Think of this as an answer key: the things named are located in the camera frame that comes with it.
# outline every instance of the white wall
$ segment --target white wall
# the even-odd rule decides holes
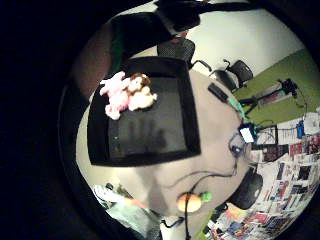
[[[153,2],[124,13],[154,11]],[[187,37],[196,43],[193,60],[205,60],[217,69],[226,66],[223,58],[231,62],[241,59],[255,76],[304,47],[288,27],[265,10],[203,14],[200,26],[191,29]],[[194,69],[208,75],[202,65]]]

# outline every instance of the tripod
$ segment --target tripod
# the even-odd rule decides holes
[[[295,82],[293,82],[290,78],[285,81],[278,80],[278,82],[281,84],[281,87],[279,89],[272,91],[271,93],[268,93],[268,94],[263,95],[258,98],[255,96],[252,96],[251,98],[245,98],[245,99],[239,100],[239,103],[241,104],[241,106],[243,106],[243,107],[250,106],[250,108],[245,113],[249,114],[258,105],[258,102],[260,100],[268,98],[268,97],[272,96],[273,94],[281,92],[281,91],[283,91],[286,95],[291,93],[295,99],[297,98],[296,89],[298,88],[298,86]]]

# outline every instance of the person's arm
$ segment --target person's arm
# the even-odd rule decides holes
[[[112,27],[104,24],[85,45],[71,69],[71,78],[89,99],[111,66]]]

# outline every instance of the paper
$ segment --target paper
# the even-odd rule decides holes
[[[320,117],[318,113],[309,112],[304,119],[304,132],[316,134],[320,131]]]

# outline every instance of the pink stuffed animal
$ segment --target pink stuffed animal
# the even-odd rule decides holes
[[[127,109],[129,104],[129,94],[126,89],[130,79],[124,79],[124,77],[124,72],[118,72],[112,78],[100,82],[100,84],[104,84],[100,89],[100,95],[107,94],[109,97],[109,104],[106,106],[105,112],[113,120],[118,120],[120,111]]]

